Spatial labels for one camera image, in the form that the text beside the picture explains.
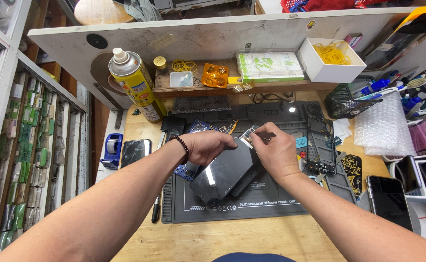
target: bubble wrap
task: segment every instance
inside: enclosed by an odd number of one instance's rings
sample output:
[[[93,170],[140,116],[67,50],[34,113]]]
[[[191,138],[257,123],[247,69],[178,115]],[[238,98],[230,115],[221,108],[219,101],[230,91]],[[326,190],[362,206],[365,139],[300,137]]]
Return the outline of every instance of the bubble wrap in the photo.
[[[355,118],[354,144],[366,155],[417,155],[400,100],[392,93]]]

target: yellow spray can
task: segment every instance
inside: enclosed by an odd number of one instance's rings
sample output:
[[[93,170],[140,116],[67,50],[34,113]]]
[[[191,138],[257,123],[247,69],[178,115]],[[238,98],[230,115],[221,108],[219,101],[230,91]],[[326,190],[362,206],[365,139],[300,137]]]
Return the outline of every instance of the yellow spray can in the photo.
[[[109,62],[109,71],[121,85],[129,98],[139,108],[148,122],[163,121],[166,108],[155,98],[151,89],[154,84],[139,55],[125,52],[121,48],[113,49],[113,58]]]

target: orange tray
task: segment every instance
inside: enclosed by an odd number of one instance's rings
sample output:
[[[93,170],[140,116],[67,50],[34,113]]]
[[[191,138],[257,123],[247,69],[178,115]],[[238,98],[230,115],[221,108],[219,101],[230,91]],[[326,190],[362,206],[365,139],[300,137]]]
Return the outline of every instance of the orange tray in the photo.
[[[228,76],[229,67],[205,63],[201,82],[210,87],[226,88]]]

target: tape dispenser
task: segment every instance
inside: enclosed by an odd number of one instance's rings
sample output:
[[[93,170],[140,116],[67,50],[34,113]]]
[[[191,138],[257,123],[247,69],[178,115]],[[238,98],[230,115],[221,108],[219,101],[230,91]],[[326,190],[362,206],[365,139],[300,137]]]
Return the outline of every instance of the tape dispenser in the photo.
[[[112,133],[106,138],[104,147],[104,158],[100,159],[101,164],[107,169],[117,170],[121,150],[123,147],[123,134]]]

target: hand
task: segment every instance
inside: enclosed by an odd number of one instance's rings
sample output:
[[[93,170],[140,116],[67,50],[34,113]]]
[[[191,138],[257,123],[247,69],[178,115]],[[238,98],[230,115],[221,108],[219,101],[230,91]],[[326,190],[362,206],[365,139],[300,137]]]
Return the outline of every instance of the hand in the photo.
[[[268,145],[265,145],[256,134],[250,134],[253,147],[257,151],[261,163],[276,182],[279,183],[279,180],[285,176],[301,173],[293,136],[284,133],[272,122],[257,128],[255,132],[273,132],[276,134],[276,137],[271,138]]]
[[[189,149],[189,161],[194,164],[208,165],[223,150],[237,147],[231,135],[214,130],[181,135]]]

